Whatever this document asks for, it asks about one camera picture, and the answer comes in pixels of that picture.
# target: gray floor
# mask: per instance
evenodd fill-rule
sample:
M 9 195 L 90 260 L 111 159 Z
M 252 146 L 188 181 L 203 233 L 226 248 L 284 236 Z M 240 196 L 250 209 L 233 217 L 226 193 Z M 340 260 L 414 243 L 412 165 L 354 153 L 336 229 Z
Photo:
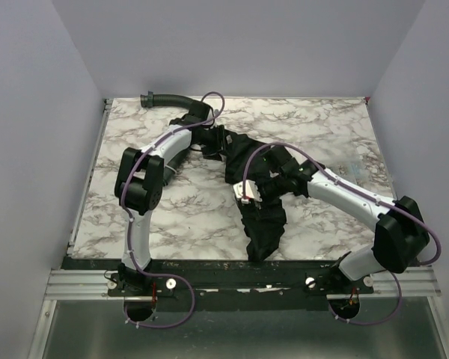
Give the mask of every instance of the gray floor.
M 363 301 L 360 320 L 392 311 L 396 299 Z M 182 313 L 169 314 L 174 320 Z M 356 327 L 328 312 L 301 310 L 195 313 L 171 330 L 137 330 L 124 324 L 122 304 L 61 302 L 45 358 L 444 358 L 425 298 L 405 298 L 396 318 Z

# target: marble table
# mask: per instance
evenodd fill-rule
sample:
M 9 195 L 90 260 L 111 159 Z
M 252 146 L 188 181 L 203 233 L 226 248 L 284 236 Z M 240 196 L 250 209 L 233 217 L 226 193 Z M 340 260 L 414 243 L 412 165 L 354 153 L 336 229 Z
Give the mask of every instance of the marble table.
M 218 99 L 207 101 L 214 108 Z M 125 219 L 113 195 L 123 150 L 161 134 L 179 108 L 143 109 L 139 99 L 115 99 L 97 155 L 73 247 L 74 258 L 121 258 Z M 391 196 L 382 156 L 362 99 L 227 99 L 217 120 L 260 141 L 286 141 L 347 180 Z M 299 161 L 303 158 L 294 154 Z M 191 153 L 153 212 L 153 258 L 246 260 L 246 237 L 225 164 Z M 334 260 L 372 242 L 373 233 L 319 200 L 282 197 L 285 233 L 271 260 Z

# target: marble tabletop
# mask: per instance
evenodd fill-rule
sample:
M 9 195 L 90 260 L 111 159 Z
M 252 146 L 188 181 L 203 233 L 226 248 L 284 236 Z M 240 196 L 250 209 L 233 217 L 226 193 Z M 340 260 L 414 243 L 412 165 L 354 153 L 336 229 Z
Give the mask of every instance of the marble tabletop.
M 207 100 L 215 108 L 218 99 Z M 115 99 L 79 224 L 74 258 L 121 258 L 125 218 L 114 197 L 123 151 L 142 147 L 180 117 L 179 108 L 144 109 L 138 98 Z M 227 99 L 217 123 L 263 142 L 286 141 L 343 178 L 392 196 L 363 99 Z M 301 162 L 303 158 L 293 154 Z M 246 237 L 225 164 L 190 156 L 153 212 L 153 258 L 247 260 Z M 353 217 L 319 200 L 282 197 L 285 233 L 271 260 L 334 260 L 373 240 Z

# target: white wall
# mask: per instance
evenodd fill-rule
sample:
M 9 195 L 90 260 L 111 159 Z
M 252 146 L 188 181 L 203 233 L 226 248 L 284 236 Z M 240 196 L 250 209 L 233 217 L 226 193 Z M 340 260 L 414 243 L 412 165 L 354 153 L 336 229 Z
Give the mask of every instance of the white wall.
M 53 0 L 105 96 L 369 96 L 424 0 Z
M 442 237 L 435 268 L 449 317 L 449 0 L 426 1 L 370 114 L 397 193 L 415 198 Z
M 26 358 L 103 101 L 49 0 L 0 0 L 0 358 Z

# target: crumpled black fabric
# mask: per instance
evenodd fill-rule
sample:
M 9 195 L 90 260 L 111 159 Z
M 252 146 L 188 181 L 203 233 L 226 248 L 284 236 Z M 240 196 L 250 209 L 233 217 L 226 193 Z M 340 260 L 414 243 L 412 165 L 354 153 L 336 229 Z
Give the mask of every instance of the crumpled black fabric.
M 222 154 L 226 156 L 224 180 L 226 183 L 234 185 L 242 181 L 249 156 L 263 145 L 263 142 L 232 131 L 227 131 L 226 142 L 227 146 L 222 151 Z M 258 185 L 270 179 L 269 168 L 259 154 L 251 163 L 247 179 L 254 180 Z M 248 260 L 251 262 L 264 261 L 278 249 L 280 238 L 284 233 L 286 212 L 282 202 L 279 198 L 263 201 L 260 203 L 260 208 L 253 204 L 238 203 L 237 205 L 242 215 L 241 222 L 245 226 L 245 233 L 251 239 L 246 247 Z

